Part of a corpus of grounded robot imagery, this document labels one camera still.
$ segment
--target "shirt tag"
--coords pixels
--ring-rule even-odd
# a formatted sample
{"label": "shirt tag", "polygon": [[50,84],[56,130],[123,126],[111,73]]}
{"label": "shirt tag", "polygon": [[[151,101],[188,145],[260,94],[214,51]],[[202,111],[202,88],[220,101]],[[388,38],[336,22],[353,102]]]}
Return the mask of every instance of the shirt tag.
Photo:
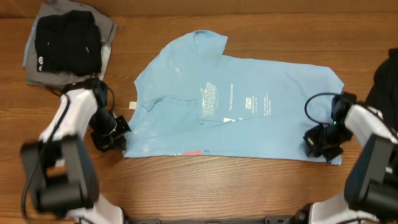
{"label": "shirt tag", "polygon": [[129,105],[130,110],[135,110],[136,107],[137,107],[137,102],[130,102],[130,105]]}

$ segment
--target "gray folded cloth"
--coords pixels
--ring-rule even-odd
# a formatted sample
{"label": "gray folded cloth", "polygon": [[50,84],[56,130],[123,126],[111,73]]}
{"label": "gray folded cloth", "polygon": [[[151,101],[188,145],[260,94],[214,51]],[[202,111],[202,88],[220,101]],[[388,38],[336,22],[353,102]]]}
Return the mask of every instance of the gray folded cloth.
{"label": "gray folded cloth", "polygon": [[[50,15],[62,15],[71,10],[91,11],[93,13],[95,24],[99,28],[99,32],[101,34],[101,41],[103,43],[103,48],[101,49],[103,66],[101,69],[101,74],[98,74],[99,78],[103,79],[106,71],[106,65],[108,64],[110,56],[110,51],[111,51],[110,45],[114,39],[118,25],[110,18],[98,12],[93,7],[78,2],[71,2],[69,0],[50,0],[47,4],[42,3],[39,14],[37,15],[37,19]],[[27,50],[25,51],[25,53],[27,55],[25,55],[24,57],[24,60],[26,59],[26,63],[25,61],[23,63],[26,69],[26,82],[28,84],[49,86],[53,88],[62,88],[66,84],[81,82],[90,77],[89,75],[84,77],[78,77],[72,74],[71,72],[60,72],[60,73],[38,72],[36,70],[37,54],[34,44],[35,25],[36,22],[32,28],[32,33],[30,34],[28,43],[26,45]]]}

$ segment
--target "printed graphic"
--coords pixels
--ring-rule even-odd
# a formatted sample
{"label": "printed graphic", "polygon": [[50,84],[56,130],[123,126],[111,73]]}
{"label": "printed graphic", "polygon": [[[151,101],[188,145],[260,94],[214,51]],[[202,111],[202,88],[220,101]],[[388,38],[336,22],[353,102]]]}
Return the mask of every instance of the printed graphic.
{"label": "printed graphic", "polygon": [[229,110],[232,110],[233,101],[234,101],[234,85],[231,84],[231,97],[229,98]]}
{"label": "printed graphic", "polygon": [[[191,151],[191,152],[184,152],[183,153],[184,156],[191,156],[191,155],[199,156],[200,154],[201,154],[200,150]],[[181,153],[174,153],[174,154],[170,154],[170,156],[182,156],[182,154]]]}
{"label": "printed graphic", "polygon": [[268,99],[268,94],[264,97],[264,116],[271,115],[271,100]]}
{"label": "printed graphic", "polygon": [[235,122],[236,120],[235,120],[235,119],[232,119],[232,118],[224,118],[224,123],[225,123],[225,122],[230,122],[230,121]]}
{"label": "printed graphic", "polygon": [[246,97],[246,109],[251,110],[251,98]]}
{"label": "printed graphic", "polygon": [[202,97],[202,108],[204,116],[213,116],[218,106],[217,88],[210,82],[206,83],[206,88],[200,88]]}

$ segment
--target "wood grain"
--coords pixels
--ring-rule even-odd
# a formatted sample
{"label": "wood grain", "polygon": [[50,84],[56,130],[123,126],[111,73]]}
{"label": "wood grain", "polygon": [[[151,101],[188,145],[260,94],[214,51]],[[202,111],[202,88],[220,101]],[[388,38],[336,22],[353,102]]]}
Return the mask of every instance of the wood grain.
{"label": "wood grain", "polygon": [[[119,29],[105,81],[116,95],[115,112],[126,119],[133,112],[129,102],[137,99],[133,81],[138,74],[167,43],[196,29],[227,35],[226,55],[328,66],[345,90],[362,100],[387,50],[398,44],[394,12],[113,19]],[[21,64],[32,23],[0,20],[5,34],[0,35],[0,223],[23,223],[20,146],[37,139],[59,105],[47,90],[25,84]],[[231,157],[123,159],[118,151],[96,151],[88,136],[85,142],[102,193],[134,218],[163,220],[293,214],[308,202],[341,192],[360,152],[355,139],[347,142],[342,166]],[[29,213],[41,220],[52,218],[35,214],[30,203]]]}
{"label": "wood grain", "polygon": [[[46,0],[0,0],[0,17],[36,17]],[[291,12],[397,12],[396,0],[77,0],[107,16],[220,15]]]}

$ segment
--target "folded clothes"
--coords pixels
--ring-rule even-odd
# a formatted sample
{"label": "folded clothes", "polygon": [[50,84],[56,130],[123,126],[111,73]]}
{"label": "folded clothes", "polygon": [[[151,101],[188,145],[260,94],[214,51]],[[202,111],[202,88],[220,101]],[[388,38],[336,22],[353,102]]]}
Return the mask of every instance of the folded clothes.
{"label": "folded clothes", "polygon": [[389,58],[374,74],[374,85],[366,103],[383,114],[383,120],[398,130],[398,49],[389,50]]}
{"label": "folded clothes", "polygon": [[38,72],[72,72],[81,77],[101,72],[101,36],[89,11],[41,17],[35,48]]}
{"label": "folded clothes", "polygon": [[[304,104],[343,83],[327,67],[223,55],[227,37],[199,30],[162,49],[134,82],[137,108],[125,157],[201,154],[326,162],[305,155],[316,125]],[[331,97],[310,115],[330,121]],[[332,160],[341,164],[341,157]]]}
{"label": "folded clothes", "polygon": [[[50,15],[62,15],[71,10],[79,10],[79,11],[90,11],[93,13],[95,18],[95,24],[99,28],[99,32],[101,34],[101,44],[102,51],[105,54],[102,54],[102,63],[108,64],[109,54],[110,54],[110,45],[114,40],[114,36],[116,34],[116,30],[118,28],[117,23],[115,23],[110,18],[98,12],[91,6],[87,6],[78,2],[71,2],[69,0],[51,0],[48,3],[42,3],[40,7],[40,11],[37,15],[37,20],[44,16]],[[32,33],[26,45],[27,49],[25,50],[26,55],[24,55],[24,63],[22,64],[26,70],[26,82],[30,85],[39,85],[39,86],[51,86],[54,88],[62,88],[64,85],[68,83],[80,82],[89,78],[89,75],[84,77],[78,77],[71,72],[60,72],[60,73],[51,73],[51,72],[38,72],[37,71],[37,54],[34,45],[35,39],[35,23],[32,27]],[[106,71],[106,66],[102,66],[101,74],[98,76],[100,79],[103,79]]]}

